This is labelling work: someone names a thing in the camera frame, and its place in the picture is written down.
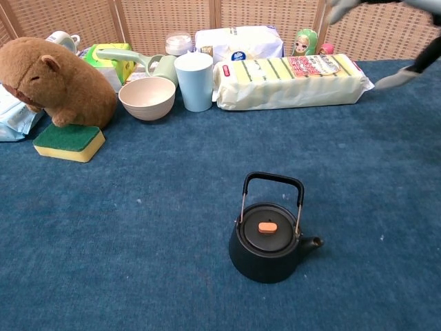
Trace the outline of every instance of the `light blue cup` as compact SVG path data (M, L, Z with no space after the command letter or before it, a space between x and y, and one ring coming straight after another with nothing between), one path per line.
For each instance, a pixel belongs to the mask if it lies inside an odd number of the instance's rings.
M205 53L188 52L174 61L184 107L190 112L211 108L213 96L213 58Z

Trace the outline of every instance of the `yellow package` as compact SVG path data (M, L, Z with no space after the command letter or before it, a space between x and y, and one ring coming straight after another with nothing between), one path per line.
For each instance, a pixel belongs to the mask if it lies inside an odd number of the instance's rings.
M259 110L356 103L373 88L346 55L309 55L214 66L214 101L224 110Z

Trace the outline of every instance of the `white bowl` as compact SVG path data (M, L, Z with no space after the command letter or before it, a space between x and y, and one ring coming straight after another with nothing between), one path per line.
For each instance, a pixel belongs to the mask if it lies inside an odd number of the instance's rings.
M131 81L119 90L119 100L137 119L155 121L173 108L176 86L163 77L145 77Z

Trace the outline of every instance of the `white cup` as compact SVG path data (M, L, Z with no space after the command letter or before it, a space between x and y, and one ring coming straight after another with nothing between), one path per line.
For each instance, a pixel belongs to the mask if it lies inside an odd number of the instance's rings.
M76 48L80 44L80 36L77 34L69 35L64 31L55 31L48 38L47 41L57 43L66 47L68 50L76 54Z
M188 52L174 60L184 107L203 112L213 105L213 58L205 53Z

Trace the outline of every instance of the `sponge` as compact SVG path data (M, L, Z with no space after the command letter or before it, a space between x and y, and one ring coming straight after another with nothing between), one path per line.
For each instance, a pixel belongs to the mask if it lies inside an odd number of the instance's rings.
M51 123L35 140L34 147L44 157L88 162L104 144L96 126L70 124L63 128Z

